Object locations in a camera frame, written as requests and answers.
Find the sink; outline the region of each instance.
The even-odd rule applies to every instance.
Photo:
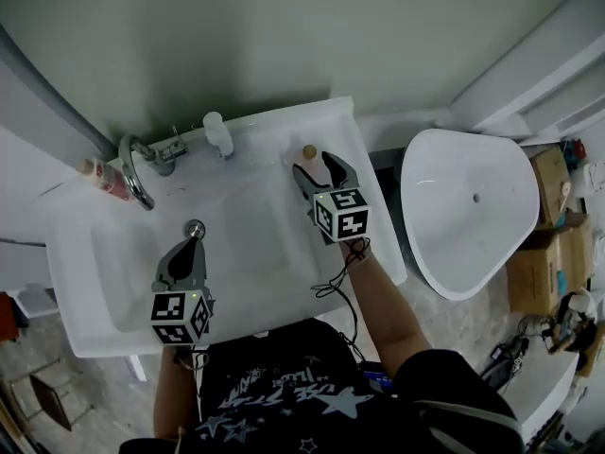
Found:
[[[301,142],[349,162],[373,206],[372,249],[395,283],[406,279],[387,207],[348,98],[261,113],[227,122],[235,155],[216,156],[203,130],[185,133],[189,154],[160,177],[134,153],[151,211],[82,180],[43,197],[46,244],[60,313],[80,357],[156,353],[149,325],[151,284],[160,259],[183,241],[190,219],[206,228],[206,286],[216,300],[201,344],[228,341],[317,316],[337,295],[317,299],[310,288],[342,268],[306,215],[288,157]],[[347,281],[344,289],[352,293]]]
[[[460,301],[531,233],[540,197],[529,159],[510,139],[426,130],[406,149],[401,204],[410,265],[441,296]]]

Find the cardboard box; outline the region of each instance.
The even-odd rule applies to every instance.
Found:
[[[537,154],[530,160],[540,192],[540,216],[537,229],[555,226],[565,207],[562,193],[565,183],[571,183],[567,165],[558,146]]]
[[[559,292],[562,271],[566,291]],[[570,291],[582,288],[593,274],[590,218],[567,213],[558,229],[536,231],[507,262],[510,310],[547,315]]]

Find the red object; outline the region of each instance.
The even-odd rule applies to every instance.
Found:
[[[586,148],[580,140],[574,140],[574,154],[579,160],[586,158]]]
[[[129,201],[131,195],[126,188],[124,175],[120,170],[116,170],[111,165],[96,161],[95,175],[97,177],[97,186],[123,201]]]
[[[0,341],[14,340],[19,336],[19,329],[12,314],[10,297],[0,292]]]

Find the sink drain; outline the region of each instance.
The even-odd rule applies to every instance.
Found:
[[[189,220],[183,229],[185,237],[195,237],[198,239],[203,239],[206,235],[206,227],[201,222],[201,220],[193,219]]]

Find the faucet handle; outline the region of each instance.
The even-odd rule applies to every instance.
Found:
[[[181,135],[177,131],[177,127],[173,125],[172,131],[177,139],[170,143],[166,148],[162,148],[159,151],[160,156],[165,162],[172,162],[180,156],[187,154],[188,151],[185,142],[182,140]]]

